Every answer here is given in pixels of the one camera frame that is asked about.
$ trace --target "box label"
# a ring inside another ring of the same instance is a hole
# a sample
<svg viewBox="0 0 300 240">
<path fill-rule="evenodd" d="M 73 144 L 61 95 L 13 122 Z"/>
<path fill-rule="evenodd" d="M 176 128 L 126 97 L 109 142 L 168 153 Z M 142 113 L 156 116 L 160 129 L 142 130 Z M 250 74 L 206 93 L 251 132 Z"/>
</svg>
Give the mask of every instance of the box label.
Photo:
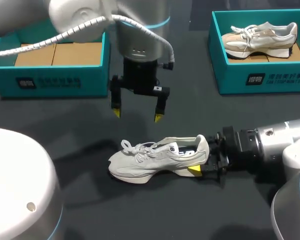
<svg viewBox="0 0 300 240">
<path fill-rule="evenodd" d="M 246 80 L 246 86 L 261 85 L 265 79 L 265 73 L 251 73 Z"/>
<path fill-rule="evenodd" d="M 40 88 L 81 88 L 79 77 L 39 77 Z"/>
<path fill-rule="evenodd" d="M 300 73 L 270 74 L 266 84 L 300 84 Z"/>
<path fill-rule="evenodd" d="M 16 77 L 15 79 L 21 89 L 37 88 L 32 77 Z"/>
</svg>

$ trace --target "cardboard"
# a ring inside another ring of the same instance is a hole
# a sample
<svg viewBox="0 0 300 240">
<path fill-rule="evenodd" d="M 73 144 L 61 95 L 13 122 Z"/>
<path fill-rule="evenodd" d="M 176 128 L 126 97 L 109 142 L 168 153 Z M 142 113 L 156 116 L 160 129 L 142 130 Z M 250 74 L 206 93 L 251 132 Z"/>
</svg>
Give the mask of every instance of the cardboard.
<svg viewBox="0 0 300 240">
<path fill-rule="evenodd" d="M 58 43 L 18 54 L 15 67 L 101 64 L 102 42 Z"/>
<path fill-rule="evenodd" d="M 268 58 L 265 55 L 248 56 L 246 59 L 228 58 L 228 62 L 231 64 L 264 63 L 264 62 L 268 62 Z"/>
<path fill-rule="evenodd" d="M 51 66 L 54 59 L 56 45 L 46 46 L 37 50 L 28 51 L 18 54 L 15 67 L 32 67 L 32 66 Z"/>
<path fill-rule="evenodd" d="M 101 42 L 60 43 L 56 45 L 52 65 L 100 65 Z"/>
<path fill-rule="evenodd" d="M 288 58 L 277 58 L 268 56 L 269 62 L 300 62 L 300 48 L 298 44 L 294 44 L 292 47 L 292 54 Z"/>
</svg>

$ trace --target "shoe sole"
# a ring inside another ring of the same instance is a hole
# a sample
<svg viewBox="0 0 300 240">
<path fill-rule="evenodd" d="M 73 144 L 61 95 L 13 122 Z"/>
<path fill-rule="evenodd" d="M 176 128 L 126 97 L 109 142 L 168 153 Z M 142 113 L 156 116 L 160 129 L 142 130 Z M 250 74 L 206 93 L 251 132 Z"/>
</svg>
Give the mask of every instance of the shoe sole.
<svg viewBox="0 0 300 240">
<path fill-rule="evenodd" d="M 259 48 L 253 51 L 230 51 L 230 50 L 225 50 L 229 58 L 232 59 L 246 59 L 249 57 L 251 54 L 262 54 L 262 55 L 267 55 L 270 57 L 275 57 L 275 58 L 281 58 L 281 59 L 287 59 L 290 57 L 292 53 L 292 47 L 291 48 L 285 48 L 285 49 L 272 49 L 272 48 Z"/>
<path fill-rule="evenodd" d="M 155 173 L 152 173 L 152 174 L 149 174 L 149 175 L 143 176 L 143 177 L 123 177 L 123 176 L 117 176 L 117 175 L 113 174 L 112 172 L 110 172 L 110 174 L 112 176 L 114 176 L 116 179 L 119 179 L 119 180 L 127 182 L 127 183 L 146 184 L 158 172 L 160 172 L 160 171 L 157 171 Z M 181 177 L 201 177 L 202 176 L 202 174 L 200 172 L 192 171 L 189 168 L 173 170 L 171 172 L 173 172 Z"/>
</svg>

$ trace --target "shoe logo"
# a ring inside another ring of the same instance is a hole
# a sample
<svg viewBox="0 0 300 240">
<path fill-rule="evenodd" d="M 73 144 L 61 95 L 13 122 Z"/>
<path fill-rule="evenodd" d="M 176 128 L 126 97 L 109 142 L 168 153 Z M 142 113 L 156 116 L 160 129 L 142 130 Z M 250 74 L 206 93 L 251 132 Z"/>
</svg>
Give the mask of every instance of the shoe logo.
<svg viewBox="0 0 300 240">
<path fill-rule="evenodd" d="M 191 155 L 191 154 L 195 154 L 196 152 L 193 151 L 193 150 L 190 150 L 190 151 L 180 151 L 179 152 L 179 155 L 180 156 L 187 156 L 187 155 Z"/>
<path fill-rule="evenodd" d="M 261 85 L 265 79 L 265 76 L 266 76 L 265 73 L 251 73 L 249 74 L 245 85 L 246 86 Z"/>
</svg>

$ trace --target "shoe insole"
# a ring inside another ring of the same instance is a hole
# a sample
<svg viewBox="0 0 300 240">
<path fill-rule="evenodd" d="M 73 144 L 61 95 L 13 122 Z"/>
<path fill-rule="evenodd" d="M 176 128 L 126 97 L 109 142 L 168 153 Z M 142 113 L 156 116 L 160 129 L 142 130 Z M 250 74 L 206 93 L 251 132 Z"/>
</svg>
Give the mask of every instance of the shoe insole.
<svg viewBox="0 0 300 240">
<path fill-rule="evenodd" d="M 181 146 L 179 147 L 179 155 L 180 156 L 188 156 L 192 155 L 197 151 L 196 146 Z"/>
</svg>

